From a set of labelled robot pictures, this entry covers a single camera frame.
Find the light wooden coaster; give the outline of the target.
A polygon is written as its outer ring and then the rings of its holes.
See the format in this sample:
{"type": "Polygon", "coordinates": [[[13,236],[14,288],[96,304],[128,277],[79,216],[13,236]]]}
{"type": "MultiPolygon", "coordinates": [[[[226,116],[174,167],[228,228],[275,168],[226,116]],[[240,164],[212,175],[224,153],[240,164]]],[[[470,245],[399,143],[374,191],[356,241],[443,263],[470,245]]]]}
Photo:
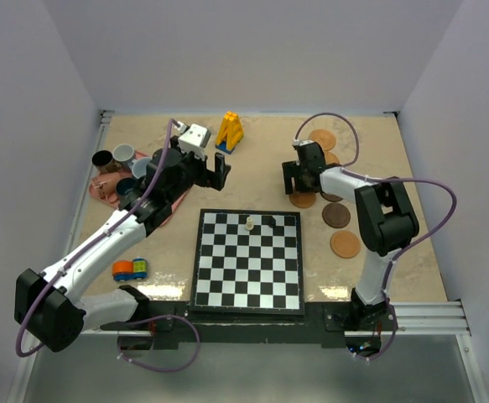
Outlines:
{"type": "Polygon", "coordinates": [[[343,259],[351,259],[361,251],[358,237],[350,231],[340,230],[330,238],[330,247],[334,254],[343,259]]]}
{"type": "Polygon", "coordinates": [[[295,192],[289,195],[289,201],[298,208],[310,208],[316,203],[316,194],[295,192]]]}

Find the woven rattan coaster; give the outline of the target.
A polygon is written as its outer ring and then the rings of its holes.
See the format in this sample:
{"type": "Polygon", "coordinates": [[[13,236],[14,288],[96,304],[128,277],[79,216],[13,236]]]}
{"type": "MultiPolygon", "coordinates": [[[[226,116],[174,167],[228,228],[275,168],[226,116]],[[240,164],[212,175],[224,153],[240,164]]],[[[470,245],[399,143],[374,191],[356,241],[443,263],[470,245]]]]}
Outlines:
{"type": "Polygon", "coordinates": [[[340,165],[340,161],[337,156],[330,151],[325,151],[325,162],[328,165],[340,165]]]}
{"type": "Polygon", "coordinates": [[[308,139],[316,142],[324,151],[330,151],[336,146],[335,135],[326,129],[313,130],[308,139]]]}

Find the dark wooden coaster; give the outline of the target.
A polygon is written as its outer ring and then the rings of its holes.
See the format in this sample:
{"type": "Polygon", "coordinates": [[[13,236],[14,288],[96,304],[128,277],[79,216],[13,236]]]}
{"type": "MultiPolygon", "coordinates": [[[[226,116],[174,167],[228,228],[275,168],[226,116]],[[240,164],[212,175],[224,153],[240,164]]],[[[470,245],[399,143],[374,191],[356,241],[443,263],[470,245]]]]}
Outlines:
{"type": "Polygon", "coordinates": [[[326,193],[320,193],[320,195],[328,202],[341,202],[343,200],[342,197],[337,195],[331,195],[326,193]]]}
{"type": "Polygon", "coordinates": [[[351,213],[344,205],[331,202],[323,208],[322,218],[332,228],[345,228],[350,223],[351,213]]]}

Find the light blue cup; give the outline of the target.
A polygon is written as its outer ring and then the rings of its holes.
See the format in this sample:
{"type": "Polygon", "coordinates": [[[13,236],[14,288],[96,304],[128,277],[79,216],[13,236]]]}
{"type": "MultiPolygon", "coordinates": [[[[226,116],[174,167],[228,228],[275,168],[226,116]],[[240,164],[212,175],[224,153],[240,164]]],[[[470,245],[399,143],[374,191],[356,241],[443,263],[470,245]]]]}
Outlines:
{"type": "Polygon", "coordinates": [[[133,161],[131,172],[135,179],[140,180],[146,176],[148,163],[150,161],[150,157],[142,157],[133,161]]]}

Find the black white chessboard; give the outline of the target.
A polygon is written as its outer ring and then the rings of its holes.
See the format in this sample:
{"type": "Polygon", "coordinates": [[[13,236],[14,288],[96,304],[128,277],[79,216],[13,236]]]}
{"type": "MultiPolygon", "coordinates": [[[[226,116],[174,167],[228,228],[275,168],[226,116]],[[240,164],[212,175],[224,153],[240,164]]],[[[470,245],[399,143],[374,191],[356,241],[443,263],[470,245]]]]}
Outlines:
{"type": "Polygon", "coordinates": [[[298,212],[203,209],[195,247],[192,311],[304,313],[298,212]],[[252,231],[245,229],[248,216],[252,231]],[[270,216],[277,225],[267,224],[270,216]]]}

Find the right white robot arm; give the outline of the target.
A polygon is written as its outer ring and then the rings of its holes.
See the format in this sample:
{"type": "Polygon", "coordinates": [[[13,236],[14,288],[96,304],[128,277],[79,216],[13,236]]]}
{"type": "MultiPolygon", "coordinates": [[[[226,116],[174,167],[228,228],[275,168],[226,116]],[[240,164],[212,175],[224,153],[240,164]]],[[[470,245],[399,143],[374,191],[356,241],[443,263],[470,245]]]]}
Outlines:
{"type": "Polygon", "coordinates": [[[293,148],[298,159],[282,163],[287,195],[325,193],[356,206],[359,234],[367,251],[343,327],[367,330],[388,312],[390,274],[398,253],[419,234],[413,205],[396,177],[372,179],[341,165],[328,165],[322,148],[311,140],[295,140],[293,148]]]}

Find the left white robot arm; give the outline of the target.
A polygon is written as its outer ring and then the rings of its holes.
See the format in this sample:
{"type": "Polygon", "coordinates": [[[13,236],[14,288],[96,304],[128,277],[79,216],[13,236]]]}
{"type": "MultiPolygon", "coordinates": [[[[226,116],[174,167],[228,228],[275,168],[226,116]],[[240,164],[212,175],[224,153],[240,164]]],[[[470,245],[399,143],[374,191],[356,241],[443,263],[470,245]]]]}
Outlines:
{"type": "Polygon", "coordinates": [[[99,301],[83,295],[98,275],[121,254],[143,241],[172,214],[174,202],[192,186],[223,189],[231,167],[222,153],[207,159],[179,147],[157,150],[147,174],[122,178],[116,186],[119,208],[84,243],[37,273],[26,269],[15,285],[14,319],[41,346],[57,353],[87,328],[123,322],[131,329],[148,323],[147,298],[121,286],[99,301]]]}

